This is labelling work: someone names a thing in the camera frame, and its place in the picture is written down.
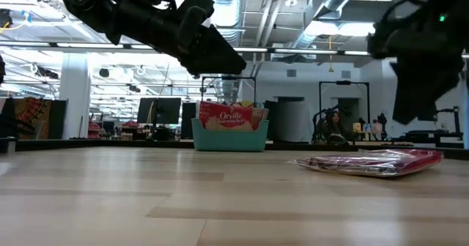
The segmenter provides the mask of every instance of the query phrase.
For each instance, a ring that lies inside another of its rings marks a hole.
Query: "red popcorn package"
[[[422,171],[442,159],[443,153],[438,151],[388,149],[309,157],[291,163],[328,173],[390,177]]]
[[[207,130],[251,132],[267,117],[268,109],[197,102],[197,118]]]

